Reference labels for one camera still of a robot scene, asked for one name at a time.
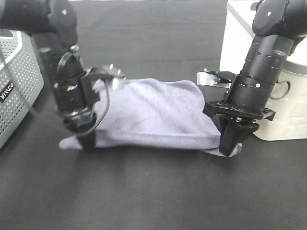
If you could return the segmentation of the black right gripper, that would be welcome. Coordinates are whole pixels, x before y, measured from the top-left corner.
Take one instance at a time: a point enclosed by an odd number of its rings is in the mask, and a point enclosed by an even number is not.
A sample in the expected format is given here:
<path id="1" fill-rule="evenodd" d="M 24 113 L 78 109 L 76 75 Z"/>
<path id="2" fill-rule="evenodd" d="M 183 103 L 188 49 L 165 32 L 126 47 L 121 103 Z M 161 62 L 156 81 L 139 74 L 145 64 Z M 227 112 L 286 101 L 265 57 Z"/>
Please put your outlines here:
<path id="1" fill-rule="evenodd" d="M 273 87 L 273 84 L 239 74 L 235 76 L 223 100 L 205 103 L 203 113 L 209 117 L 228 115 L 246 118 L 219 119 L 221 154 L 230 156 L 237 144 L 259 129 L 259 124 L 253 120 L 273 120 L 275 111 L 266 108 Z"/>

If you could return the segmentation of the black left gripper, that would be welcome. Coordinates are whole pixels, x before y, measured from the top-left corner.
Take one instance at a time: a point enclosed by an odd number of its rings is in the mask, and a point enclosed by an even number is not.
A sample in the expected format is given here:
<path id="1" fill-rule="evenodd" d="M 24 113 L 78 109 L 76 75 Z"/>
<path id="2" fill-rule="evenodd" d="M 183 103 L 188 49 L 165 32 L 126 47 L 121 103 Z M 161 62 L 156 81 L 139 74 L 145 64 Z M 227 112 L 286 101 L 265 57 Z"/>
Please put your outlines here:
<path id="1" fill-rule="evenodd" d="M 83 150 L 95 149 L 94 130 L 103 119 L 94 111 L 94 105 L 100 100 L 94 90 L 98 80 L 107 80 L 105 69 L 56 70 L 51 74 L 53 95 L 63 125 L 77 137 Z"/>

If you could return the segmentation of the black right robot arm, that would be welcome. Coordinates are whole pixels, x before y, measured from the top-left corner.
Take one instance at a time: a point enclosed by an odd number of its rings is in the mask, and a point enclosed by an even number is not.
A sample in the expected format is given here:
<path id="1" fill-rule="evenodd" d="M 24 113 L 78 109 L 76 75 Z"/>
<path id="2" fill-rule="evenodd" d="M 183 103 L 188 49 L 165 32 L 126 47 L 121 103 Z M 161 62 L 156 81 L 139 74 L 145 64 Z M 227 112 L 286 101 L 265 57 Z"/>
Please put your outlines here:
<path id="1" fill-rule="evenodd" d="M 220 118 L 219 152 L 230 156 L 237 144 L 259 129 L 256 121 L 272 121 L 266 103 L 286 59 L 307 36 L 305 0 L 261 0 L 252 23 L 254 38 L 239 74 L 221 101 L 206 102 L 203 113 Z"/>

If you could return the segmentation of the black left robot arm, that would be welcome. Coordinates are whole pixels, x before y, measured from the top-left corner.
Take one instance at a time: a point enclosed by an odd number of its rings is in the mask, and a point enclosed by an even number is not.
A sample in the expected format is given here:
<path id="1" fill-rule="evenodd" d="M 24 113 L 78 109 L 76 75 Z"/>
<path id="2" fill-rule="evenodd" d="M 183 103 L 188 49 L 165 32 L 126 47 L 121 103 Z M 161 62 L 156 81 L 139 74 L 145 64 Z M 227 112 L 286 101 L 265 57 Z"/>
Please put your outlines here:
<path id="1" fill-rule="evenodd" d="M 102 121 L 94 105 L 100 95 L 94 90 L 105 81 L 102 68 L 85 69 L 78 48 L 77 15 L 67 0 L 3 0 L 0 3 L 2 29 L 30 36 L 41 60 L 59 114 L 83 149 L 96 146 L 95 129 Z"/>

